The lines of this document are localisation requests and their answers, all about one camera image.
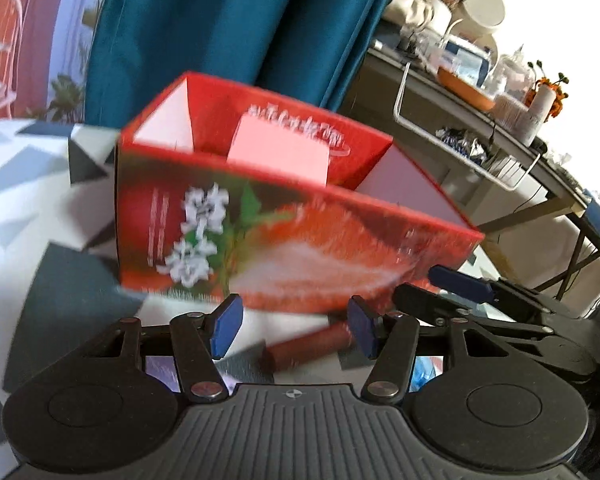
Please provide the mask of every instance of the red box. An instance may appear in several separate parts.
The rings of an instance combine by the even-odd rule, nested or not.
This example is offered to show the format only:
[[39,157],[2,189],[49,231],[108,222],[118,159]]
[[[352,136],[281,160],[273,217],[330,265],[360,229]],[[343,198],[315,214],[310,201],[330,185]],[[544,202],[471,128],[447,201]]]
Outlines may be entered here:
[[[243,114],[329,144],[326,186],[228,162]],[[378,309],[482,240],[393,139],[296,100],[187,73],[122,132],[116,225],[122,285],[250,308]]]

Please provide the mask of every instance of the orange bowl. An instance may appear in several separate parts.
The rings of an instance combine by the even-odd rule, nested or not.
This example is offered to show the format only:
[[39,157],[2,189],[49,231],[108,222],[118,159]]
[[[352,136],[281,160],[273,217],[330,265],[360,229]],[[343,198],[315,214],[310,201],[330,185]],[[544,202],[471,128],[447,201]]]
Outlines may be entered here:
[[489,112],[495,106],[495,101],[489,99],[475,86],[465,83],[453,72],[449,72],[445,68],[440,67],[438,69],[438,81],[447,90],[456,94],[472,107],[478,108],[478,110]]

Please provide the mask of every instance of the teal curtain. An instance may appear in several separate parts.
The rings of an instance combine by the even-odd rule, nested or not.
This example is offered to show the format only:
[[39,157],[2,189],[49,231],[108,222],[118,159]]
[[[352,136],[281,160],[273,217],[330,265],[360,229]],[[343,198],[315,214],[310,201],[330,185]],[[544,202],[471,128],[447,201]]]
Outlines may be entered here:
[[337,109],[387,0],[105,0],[87,124],[120,128],[187,70]]

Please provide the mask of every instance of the metal screw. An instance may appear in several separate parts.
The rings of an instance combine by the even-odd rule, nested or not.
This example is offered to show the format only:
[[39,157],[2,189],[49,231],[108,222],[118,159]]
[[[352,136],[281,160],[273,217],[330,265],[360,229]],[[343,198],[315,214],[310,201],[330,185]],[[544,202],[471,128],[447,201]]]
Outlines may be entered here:
[[200,383],[196,383],[191,387],[191,393],[197,397],[201,397],[202,399],[213,400],[216,397],[220,396],[224,388],[213,381],[202,381]]
[[389,381],[376,381],[366,387],[366,390],[376,397],[383,397],[389,399],[398,394],[398,386]]

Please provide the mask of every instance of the white wall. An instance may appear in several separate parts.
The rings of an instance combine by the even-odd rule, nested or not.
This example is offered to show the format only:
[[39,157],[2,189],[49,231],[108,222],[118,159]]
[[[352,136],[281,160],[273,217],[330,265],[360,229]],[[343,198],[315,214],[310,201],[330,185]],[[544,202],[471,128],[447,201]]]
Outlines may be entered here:
[[504,0],[507,17],[494,34],[500,53],[524,43],[527,60],[541,59],[549,77],[564,72],[570,97],[541,137],[573,160],[581,183],[600,190],[600,0]]

